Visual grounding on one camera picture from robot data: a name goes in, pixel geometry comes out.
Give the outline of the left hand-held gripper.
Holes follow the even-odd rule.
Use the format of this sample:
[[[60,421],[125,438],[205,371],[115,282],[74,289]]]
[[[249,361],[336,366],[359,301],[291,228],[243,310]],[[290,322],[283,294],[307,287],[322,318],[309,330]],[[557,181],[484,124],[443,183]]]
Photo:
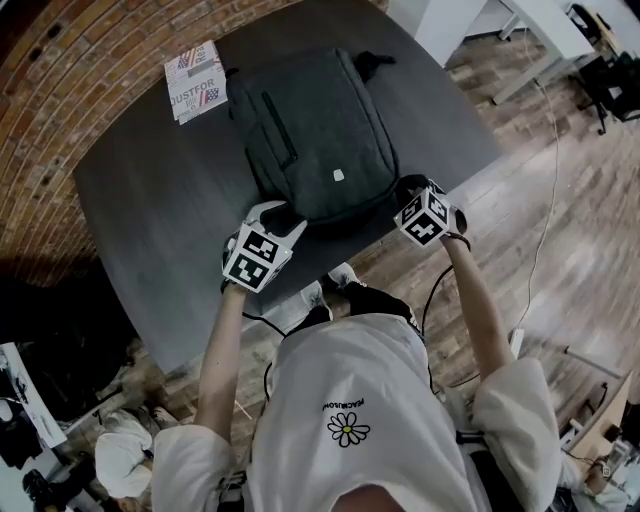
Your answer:
[[[248,291],[262,291],[289,262],[293,247],[308,223],[299,222],[285,236],[268,232],[261,224],[269,211],[287,206],[282,200],[253,206],[240,227],[225,241],[222,253],[222,288],[236,284]]]

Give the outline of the dark grey backpack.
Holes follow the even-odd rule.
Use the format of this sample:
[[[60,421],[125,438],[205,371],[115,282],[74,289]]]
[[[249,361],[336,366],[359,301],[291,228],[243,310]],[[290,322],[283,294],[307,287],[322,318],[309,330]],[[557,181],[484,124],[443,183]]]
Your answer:
[[[402,175],[366,84],[394,57],[341,48],[303,52],[226,74],[231,118],[263,198],[282,200],[316,231],[367,221],[390,198],[430,183]]]

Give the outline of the person's right forearm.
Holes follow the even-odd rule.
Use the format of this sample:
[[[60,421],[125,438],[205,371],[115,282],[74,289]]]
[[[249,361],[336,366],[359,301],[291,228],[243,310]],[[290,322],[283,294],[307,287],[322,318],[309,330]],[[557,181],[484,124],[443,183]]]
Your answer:
[[[444,238],[442,244],[451,260],[480,380],[511,364],[507,331],[481,271],[469,248],[458,239]]]

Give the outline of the person's left forearm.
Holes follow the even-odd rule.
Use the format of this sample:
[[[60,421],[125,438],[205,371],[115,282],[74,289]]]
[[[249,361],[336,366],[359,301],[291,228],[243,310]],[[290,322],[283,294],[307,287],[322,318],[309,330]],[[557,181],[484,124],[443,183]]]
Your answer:
[[[229,284],[211,332],[200,369],[198,405],[194,423],[231,443],[242,319],[248,291]]]

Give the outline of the person's right shoe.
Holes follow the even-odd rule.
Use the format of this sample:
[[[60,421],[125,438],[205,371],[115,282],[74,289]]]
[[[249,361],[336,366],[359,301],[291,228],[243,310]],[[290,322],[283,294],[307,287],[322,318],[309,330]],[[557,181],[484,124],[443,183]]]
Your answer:
[[[360,284],[358,276],[348,263],[341,263],[327,274],[329,280],[333,283],[334,288],[343,292],[349,284]]]

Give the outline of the person's shoe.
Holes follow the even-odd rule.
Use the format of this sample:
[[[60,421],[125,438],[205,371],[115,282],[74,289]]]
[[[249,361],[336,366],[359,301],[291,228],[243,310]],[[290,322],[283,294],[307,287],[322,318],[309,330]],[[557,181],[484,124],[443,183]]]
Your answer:
[[[343,292],[349,284],[360,284],[358,276],[348,263],[341,263],[327,274],[329,280],[333,283],[334,288]]]
[[[333,319],[333,312],[325,300],[322,285],[319,281],[314,281],[304,287],[301,290],[300,295],[303,302],[311,312],[320,312],[329,320]]]

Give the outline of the person's left shoe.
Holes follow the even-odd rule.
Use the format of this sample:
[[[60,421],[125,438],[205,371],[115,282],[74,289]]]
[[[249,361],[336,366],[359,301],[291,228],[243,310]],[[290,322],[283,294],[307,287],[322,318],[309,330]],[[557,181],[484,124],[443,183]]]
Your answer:
[[[311,312],[320,312],[329,320],[333,319],[333,312],[325,300],[322,285],[319,281],[314,281],[304,287],[301,290],[300,295],[303,302]]]

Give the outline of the person's black trousers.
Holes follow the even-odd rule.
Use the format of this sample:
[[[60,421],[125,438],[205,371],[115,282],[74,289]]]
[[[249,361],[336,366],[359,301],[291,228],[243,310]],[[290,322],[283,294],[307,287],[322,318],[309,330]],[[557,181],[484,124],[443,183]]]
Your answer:
[[[375,336],[383,335],[395,340],[409,339],[413,336],[425,343],[411,308],[400,299],[361,283],[349,284],[346,290],[339,294],[349,303],[348,317],[329,320],[320,312],[309,310],[304,320],[288,335],[292,336],[305,330],[315,334],[341,335],[369,332]]]

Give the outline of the dark wooden table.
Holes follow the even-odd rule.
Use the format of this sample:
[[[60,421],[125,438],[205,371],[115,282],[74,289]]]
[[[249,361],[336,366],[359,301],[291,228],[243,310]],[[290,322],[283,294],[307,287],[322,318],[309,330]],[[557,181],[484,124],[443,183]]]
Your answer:
[[[371,80],[401,170],[452,190],[501,157],[491,130],[441,65],[368,0],[302,0],[219,40],[226,67],[312,48],[393,56]],[[225,107],[185,124],[158,82],[74,170],[92,240],[155,363],[202,354],[221,299],[220,257],[259,194]]]

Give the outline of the white printed box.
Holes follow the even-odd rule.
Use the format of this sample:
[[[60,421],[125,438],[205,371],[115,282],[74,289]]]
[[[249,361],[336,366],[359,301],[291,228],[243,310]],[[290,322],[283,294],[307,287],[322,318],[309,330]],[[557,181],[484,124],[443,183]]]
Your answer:
[[[174,120],[184,125],[227,102],[226,74],[209,40],[164,64]]]

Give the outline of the white empty desk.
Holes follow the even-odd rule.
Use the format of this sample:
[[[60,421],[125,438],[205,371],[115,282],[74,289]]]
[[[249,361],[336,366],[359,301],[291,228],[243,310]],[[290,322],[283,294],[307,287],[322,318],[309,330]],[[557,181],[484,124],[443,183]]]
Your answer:
[[[501,89],[492,98],[495,105],[502,104],[530,82],[545,86],[580,59],[595,53],[592,44],[554,0],[500,2],[512,13],[499,34],[500,39],[505,40],[522,22],[544,45],[546,54]]]

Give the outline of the small black wheeled chair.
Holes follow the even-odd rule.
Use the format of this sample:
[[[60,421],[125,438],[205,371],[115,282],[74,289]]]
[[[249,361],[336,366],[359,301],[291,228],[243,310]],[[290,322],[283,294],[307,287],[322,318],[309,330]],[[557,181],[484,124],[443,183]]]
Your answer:
[[[578,3],[572,3],[567,13],[598,53],[579,67],[577,75],[569,76],[590,99],[578,110],[595,109],[600,136],[606,134],[609,114],[622,123],[640,120],[640,57],[632,57],[621,47],[612,27],[599,13]]]

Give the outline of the black worn pack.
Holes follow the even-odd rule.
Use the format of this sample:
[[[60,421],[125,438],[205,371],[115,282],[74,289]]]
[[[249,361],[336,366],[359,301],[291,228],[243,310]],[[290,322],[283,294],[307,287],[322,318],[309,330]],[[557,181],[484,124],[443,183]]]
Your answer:
[[[467,450],[482,486],[491,510],[499,503],[499,489],[495,487],[496,476],[499,475],[495,460],[488,450],[484,434],[480,431],[456,431],[456,443]]]

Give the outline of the light wooden desk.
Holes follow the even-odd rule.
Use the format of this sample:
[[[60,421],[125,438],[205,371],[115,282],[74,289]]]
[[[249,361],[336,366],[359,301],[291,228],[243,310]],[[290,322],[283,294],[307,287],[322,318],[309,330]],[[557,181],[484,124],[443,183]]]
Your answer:
[[[564,448],[570,459],[587,463],[609,454],[613,442],[606,439],[605,434],[611,427],[620,426],[634,377],[634,371],[628,372],[607,393],[604,403]]]

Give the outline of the white desk with clutter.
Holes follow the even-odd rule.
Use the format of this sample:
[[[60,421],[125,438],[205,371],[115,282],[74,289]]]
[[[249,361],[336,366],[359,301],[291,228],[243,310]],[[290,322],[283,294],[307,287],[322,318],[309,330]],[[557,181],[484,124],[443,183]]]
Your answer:
[[[55,448],[64,443],[67,436],[37,391],[14,343],[0,345],[0,370],[8,377],[18,402],[46,445]]]

